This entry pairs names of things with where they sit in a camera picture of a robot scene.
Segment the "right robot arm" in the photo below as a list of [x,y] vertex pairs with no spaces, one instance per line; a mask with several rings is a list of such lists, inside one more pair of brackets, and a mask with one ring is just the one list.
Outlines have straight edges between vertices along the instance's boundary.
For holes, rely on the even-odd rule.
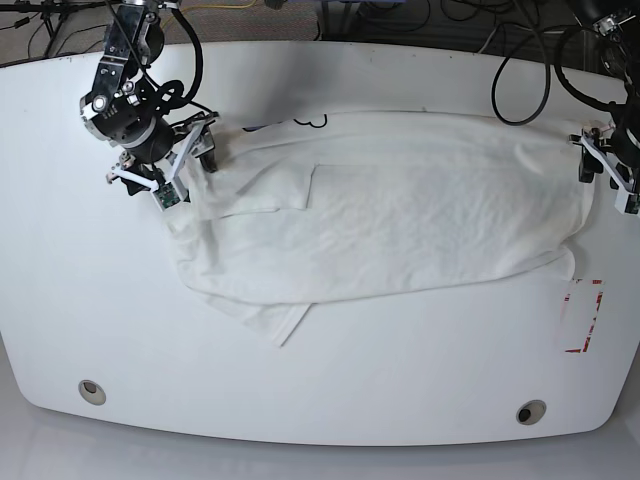
[[[194,48],[189,87],[180,80],[158,84],[148,73],[165,45],[163,10],[170,11]],[[208,173],[217,170],[211,126],[219,115],[195,100],[204,74],[202,45],[177,1],[125,1],[109,12],[104,52],[91,90],[80,100],[80,117],[94,137],[122,150],[107,181],[121,181],[131,196],[148,192],[167,210],[189,198],[179,177],[187,160],[199,161]],[[167,122],[171,112],[187,106],[197,106],[197,113]]]

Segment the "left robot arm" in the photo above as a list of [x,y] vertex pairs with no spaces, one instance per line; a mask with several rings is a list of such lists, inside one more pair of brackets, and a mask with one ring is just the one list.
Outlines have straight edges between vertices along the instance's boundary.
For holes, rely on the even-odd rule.
[[[497,119],[509,126],[524,126],[537,119],[550,98],[551,77],[579,103],[609,116],[606,127],[586,127],[569,136],[582,150],[579,181],[592,182],[609,175],[610,187],[617,191],[619,209],[639,212],[639,3],[637,1],[568,1],[574,22],[560,26],[553,48],[544,36],[551,31],[534,20],[521,1],[514,6],[530,30],[502,60],[491,86],[491,106]],[[534,112],[523,120],[508,120],[498,109],[497,86],[508,61],[529,41],[535,41],[544,64],[544,88]],[[600,100],[572,84],[565,73],[568,65],[582,65],[589,73],[601,73],[622,82],[622,101]]]

